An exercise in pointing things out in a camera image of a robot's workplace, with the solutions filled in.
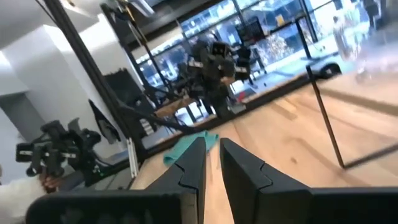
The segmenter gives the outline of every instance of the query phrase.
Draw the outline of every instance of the storefront window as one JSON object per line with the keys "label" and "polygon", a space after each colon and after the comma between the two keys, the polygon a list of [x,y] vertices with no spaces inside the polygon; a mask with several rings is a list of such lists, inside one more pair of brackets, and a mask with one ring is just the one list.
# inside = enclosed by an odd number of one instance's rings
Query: storefront window
{"label": "storefront window", "polygon": [[[281,26],[284,21],[295,18],[302,8],[298,0],[262,1],[243,11],[245,20],[257,17],[264,32]],[[302,49],[295,25],[259,41],[252,48],[257,51],[263,65],[268,66]]]}
{"label": "storefront window", "polygon": [[164,77],[169,80],[175,80],[178,76],[177,65],[187,61],[187,51],[181,45],[178,45],[156,56],[155,59],[158,61]]}
{"label": "storefront window", "polygon": [[222,19],[234,14],[236,8],[232,0],[224,0],[214,5],[194,17],[181,23],[183,32],[187,37],[191,37],[202,30],[216,24]]}
{"label": "storefront window", "polygon": [[156,72],[156,69],[152,64],[151,60],[148,60],[140,64],[140,69],[150,85],[152,86],[163,85],[162,80],[160,79],[160,75]]}
{"label": "storefront window", "polygon": [[[175,46],[164,53],[155,57],[160,72],[168,80],[175,80],[178,75],[179,63],[185,62],[187,59],[186,50],[181,46]],[[163,85],[160,75],[156,72],[151,60],[147,60],[140,64],[141,71],[152,86]]]}
{"label": "storefront window", "polygon": [[259,0],[236,0],[240,9],[244,9]]}
{"label": "storefront window", "polygon": [[238,32],[236,31],[235,28],[235,26],[240,23],[241,21],[236,16],[226,22],[217,24],[215,27],[209,29],[204,34],[192,37],[189,40],[189,43],[193,45],[198,39],[206,39],[209,42],[214,42],[219,40],[222,42],[226,42],[229,45],[240,44],[241,39],[239,38]]}
{"label": "storefront window", "polygon": [[[183,35],[179,34],[176,35],[174,37],[172,37],[171,39],[165,41],[163,44],[155,47],[154,49],[152,49],[150,52],[153,56],[160,54],[161,52],[173,47],[174,45],[177,45],[179,43],[181,43],[183,40]],[[145,54],[144,56],[139,57],[136,61],[138,64],[145,62],[146,60],[149,59],[149,55]]]}

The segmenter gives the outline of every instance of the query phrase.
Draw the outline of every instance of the person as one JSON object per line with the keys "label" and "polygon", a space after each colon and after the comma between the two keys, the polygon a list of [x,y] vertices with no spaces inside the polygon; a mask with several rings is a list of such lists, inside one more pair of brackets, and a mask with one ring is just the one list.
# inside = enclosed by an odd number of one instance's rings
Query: person
{"label": "person", "polygon": [[56,190],[61,183],[62,178],[42,173],[0,185],[0,223],[24,223],[29,206],[47,192]]}

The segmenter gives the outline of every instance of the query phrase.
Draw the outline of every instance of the glass panel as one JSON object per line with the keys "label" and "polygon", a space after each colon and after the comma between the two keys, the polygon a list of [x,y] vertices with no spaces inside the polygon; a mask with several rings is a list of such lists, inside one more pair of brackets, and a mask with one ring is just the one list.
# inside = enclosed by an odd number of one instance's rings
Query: glass panel
{"label": "glass panel", "polygon": [[[263,31],[267,31],[275,29],[277,26],[283,24],[284,21],[297,16],[300,12],[302,12],[302,8],[299,0],[262,1],[243,11],[243,17],[246,20],[258,17]],[[287,64],[287,62],[291,62],[293,60],[292,57],[283,62],[278,61],[291,56],[302,48],[303,46],[295,25],[286,27],[252,46],[252,49],[257,52],[257,58],[267,67],[268,72]]]}
{"label": "glass panel", "polygon": [[267,72],[287,65],[301,56],[294,53],[303,49],[299,32],[291,25],[254,45]]}
{"label": "glass panel", "polygon": [[302,12],[299,0],[262,1],[243,12],[245,20],[258,17],[264,31],[274,29]]}
{"label": "glass panel", "polygon": [[235,26],[240,24],[239,17],[236,16],[228,21],[218,24],[217,26],[206,31],[204,34],[192,37],[189,43],[194,44],[199,38],[206,39],[210,42],[216,41],[217,39],[222,42],[226,42],[229,45],[240,44],[238,32],[236,32]]}
{"label": "glass panel", "polygon": [[140,65],[140,69],[144,76],[152,86],[163,85],[160,75],[156,72],[154,65],[151,60],[148,60]]}
{"label": "glass panel", "polygon": [[[318,1],[311,0],[309,7],[318,7],[319,4]],[[338,50],[336,37],[333,33],[338,34],[341,28],[355,34],[348,35],[349,37],[345,40],[348,45],[349,42],[355,42],[354,45],[358,45],[363,37],[367,36],[369,30],[369,16],[360,2],[346,0],[341,0],[338,4],[330,2],[317,9],[310,15],[310,18],[319,39],[319,42],[315,44],[315,48],[322,52],[319,55],[330,54]]]}
{"label": "glass panel", "polygon": [[240,9],[244,9],[259,0],[236,0]]}
{"label": "glass panel", "polygon": [[[178,45],[155,57],[157,64],[166,79],[174,80],[178,75],[177,64],[186,61],[186,50]],[[151,60],[140,64],[141,71],[152,86],[162,86],[160,75],[156,72]]]}
{"label": "glass panel", "polygon": [[[181,43],[182,40],[183,40],[182,34],[176,35],[171,39],[165,41],[163,44],[160,44],[159,46],[155,47],[150,52],[152,53],[153,56],[158,55],[159,53],[173,47],[174,45]],[[137,63],[142,63],[148,59],[149,55],[145,54],[144,56],[141,56],[140,58],[136,59],[136,61]]]}
{"label": "glass panel", "polygon": [[159,68],[161,69],[165,78],[169,80],[175,80],[178,75],[177,65],[187,61],[187,51],[178,45],[161,55],[156,56]]}
{"label": "glass panel", "polygon": [[182,22],[181,27],[187,37],[191,37],[235,12],[236,8],[233,1],[224,0]]}

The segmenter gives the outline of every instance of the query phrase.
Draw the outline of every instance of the metal frame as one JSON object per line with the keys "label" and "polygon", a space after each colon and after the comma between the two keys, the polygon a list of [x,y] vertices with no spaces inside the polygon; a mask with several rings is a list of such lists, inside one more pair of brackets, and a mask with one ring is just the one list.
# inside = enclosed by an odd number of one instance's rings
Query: metal frame
{"label": "metal frame", "polygon": [[377,152],[371,153],[369,155],[366,155],[366,156],[364,156],[362,158],[355,159],[355,160],[350,161],[350,162],[344,162],[343,157],[341,156],[340,149],[338,147],[338,143],[337,143],[333,128],[331,127],[331,124],[330,124],[328,113],[326,112],[325,105],[323,104],[322,96],[320,94],[320,90],[319,90],[319,87],[317,85],[316,78],[315,78],[315,76],[313,74],[313,71],[312,71],[310,66],[306,66],[306,69],[307,69],[308,77],[310,78],[310,82],[312,84],[312,88],[314,90],[315,96],[317,98],[318,105],[319,105],[319,108],[321,110],[323,120],[325,122],[325,126],[326,126],[326,128],[328,130],[329,138],[330,138],[331,144],[333,146],[333,149],[335,151],[337,161],[338,161],[338,163],[339,163],[341,168],[351,169],[351,168],[360,166],[361,164],[365,164],[367,162],[371,162],[371,161],[373,161],[375,159],[378,159],[380,157],[383,157],[383,156],[386,156],[386,155],[388,155],[390,153],[398,151],[398,144],[395,144],[395,145],[389,146],[387,148],[384,148],[384,149],[382,149],[380,151],[377,151]]}

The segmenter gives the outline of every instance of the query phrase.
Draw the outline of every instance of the desk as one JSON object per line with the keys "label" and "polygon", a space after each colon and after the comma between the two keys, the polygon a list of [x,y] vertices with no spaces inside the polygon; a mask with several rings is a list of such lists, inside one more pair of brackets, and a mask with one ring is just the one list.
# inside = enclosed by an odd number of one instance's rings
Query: desk
{"label": "desk", "polygon": [[166,116],[173,116],[175,112],[179,109],[189,106],[191,103],[195,102],[194,99],[189,97],[184,97],[182,99],[176,100],[173,103],[167,104],[155,111],[156,116],[164,118]]}
{"label": "desk", "polygon": [[398,72],[373,75],[358,81],[355,73],[344,74],[320,85],[324,95],[398,116]]}
{"label": "desk", "polygon": [[[398,118],[324,97],[331,125],[346,160],[398,143]],[[211,133],[230,138],[276,169],[311,187],[398,185],[398,153],[339,168],[310,86],[219,126]],[[219,146],[207,156],[205,223],[233,223],[221,174]],[[132,189],[144,189],[167,167],[164,153],[143,164]]]}

